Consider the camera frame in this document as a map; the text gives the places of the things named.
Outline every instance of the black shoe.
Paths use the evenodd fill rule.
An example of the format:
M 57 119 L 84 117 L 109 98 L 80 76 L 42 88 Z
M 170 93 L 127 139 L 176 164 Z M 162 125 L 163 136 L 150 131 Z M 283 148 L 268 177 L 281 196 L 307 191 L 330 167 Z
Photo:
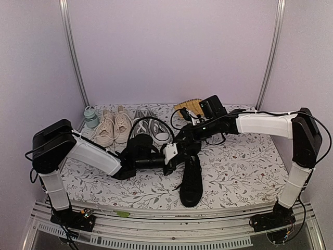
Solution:
M 185 161 L 185 169 L 180 189 L 181 202 L 185 207 L 196 206 L 202 197 L 202 177 L 199 157 L 190 156 Z

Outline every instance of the teal bottle cap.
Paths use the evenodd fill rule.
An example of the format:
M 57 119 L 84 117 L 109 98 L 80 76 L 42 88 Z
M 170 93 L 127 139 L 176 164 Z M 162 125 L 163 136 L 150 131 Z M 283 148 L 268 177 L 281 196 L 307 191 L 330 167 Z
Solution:
M 84 115 L 84 117 L 86 117 L 87 119 L 89 119 L 89 118 L 93 118 L 93 117 L 95 116 L 95 110 L 94 110 L 94 108 L 91 107 L 91 106 L 87 106 L 87 107 L 84 109 L 83 115 Z

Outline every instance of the shoe pair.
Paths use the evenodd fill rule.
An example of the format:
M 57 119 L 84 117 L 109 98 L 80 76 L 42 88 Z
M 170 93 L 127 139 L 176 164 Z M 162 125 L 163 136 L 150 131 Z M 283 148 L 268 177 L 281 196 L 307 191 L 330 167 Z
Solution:
M 147 108 L 146 115 L 144 115 L 140 107 L 138 107 L 134 115 L 133 123 L 136 120 L 146 116 L 152 116 L 157 118 L 157 116 L 151 111 L 150 108 Z M 142 120 L 135 126 L 133 131 L 134 136 L 142 133 L 150 135 L 153 141 L 158 145 L 169 143 L 172 139 L 165 125 L 153 119 Z
M 114 115 L 106 109 L 103 110 L 100 124 L 94 129 L 91 139 L 103 147 L 108 147 L 117 143 L 127 142 L 132 120 L 122 105 L 118 106 L 117 114 Z

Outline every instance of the brush bristles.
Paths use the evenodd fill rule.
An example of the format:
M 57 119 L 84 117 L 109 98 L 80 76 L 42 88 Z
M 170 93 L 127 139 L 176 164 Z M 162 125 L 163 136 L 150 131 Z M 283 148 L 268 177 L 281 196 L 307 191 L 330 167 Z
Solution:
M 187 108 L 188 110 L 191 110 L 194 112 L 196 115 L 201 115 L 203 116 L 203 112 L 200 108 L 199 102 L 201 102 L 201 99 L 191 99 L 182 103 L 177 104 L 174 106 L 174 109 L 179 109 L 179 108 Z

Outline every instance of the purple wall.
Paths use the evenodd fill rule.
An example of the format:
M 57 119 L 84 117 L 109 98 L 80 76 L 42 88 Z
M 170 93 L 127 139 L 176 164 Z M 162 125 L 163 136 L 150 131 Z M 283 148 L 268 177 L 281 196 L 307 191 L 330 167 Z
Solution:
M 78 126 L 83 104 L 59 1 L 2 1 L 0 8 L 0 249 L 20 248 L 39 184 L 24 153 L 32 136 L 61 118 Z
M 255 104 L 277 1 L 72 0 L 92 104 L 182 102 L 217 94 Z
M 333 2 L 286 2 L 286 12 L 271 82 L 263 110 L 308 107 L 333 132 Z M 327 149 L 328 138 L 321 130 Z M 282 158 L 291 162 L 291 142 L 275 138 Z M 317 167 L 306 196 L 314 208 L 327 249 L 333 238 L 333 153 Z

